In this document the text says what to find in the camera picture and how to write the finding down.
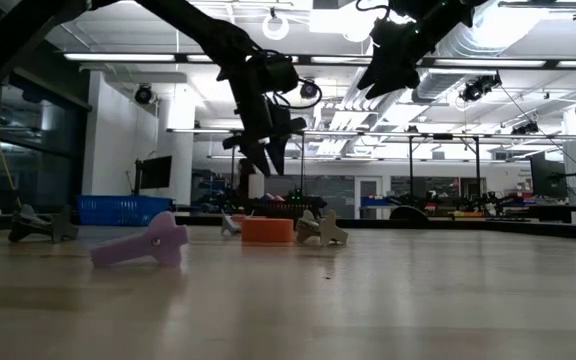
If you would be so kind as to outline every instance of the monitor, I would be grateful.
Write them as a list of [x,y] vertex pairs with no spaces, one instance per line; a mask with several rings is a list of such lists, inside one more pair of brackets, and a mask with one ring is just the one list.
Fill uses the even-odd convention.
[[141,169],[140,189],[159,189],[170,186],[172,156],[144,160],[138,167]]
[[546,160],[546,154],[541,153],[530,157],[530,170],[534,195],[556,199],[568,197],[566,179],[553,178],[553,175],[566,173],[566,166],[563,163]]

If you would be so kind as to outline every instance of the orange block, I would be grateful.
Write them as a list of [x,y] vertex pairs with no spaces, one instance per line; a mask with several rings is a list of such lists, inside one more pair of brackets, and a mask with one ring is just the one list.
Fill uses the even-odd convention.
[[241,241],[254,243],[291,243],[295,240],[289,219],[247,218],[241,224]]

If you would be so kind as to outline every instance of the purple plastic piece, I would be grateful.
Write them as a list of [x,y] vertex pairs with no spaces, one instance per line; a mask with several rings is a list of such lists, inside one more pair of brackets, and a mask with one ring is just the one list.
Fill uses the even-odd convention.
[[165,211],[155,216],[145,233],[127,236],[112,244],[90,250],[95,267],[152,256],[163,266],[181,265],[181,250],[188,243],[186,226],[175,224],[175,215]]

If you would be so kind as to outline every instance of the blue basket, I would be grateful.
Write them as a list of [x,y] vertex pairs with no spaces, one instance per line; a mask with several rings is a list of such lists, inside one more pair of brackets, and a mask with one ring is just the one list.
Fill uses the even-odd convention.
[[82,225],[148,226],[171,203],[172,199],[149,196],[77,197]]

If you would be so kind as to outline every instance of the door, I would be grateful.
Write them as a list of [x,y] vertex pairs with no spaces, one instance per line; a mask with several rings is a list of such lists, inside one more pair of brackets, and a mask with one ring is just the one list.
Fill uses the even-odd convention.
[[379,209],[362,209],[361,198],[370,195],[383,195],[381,176],[355,177],[355,219],[381,219]]

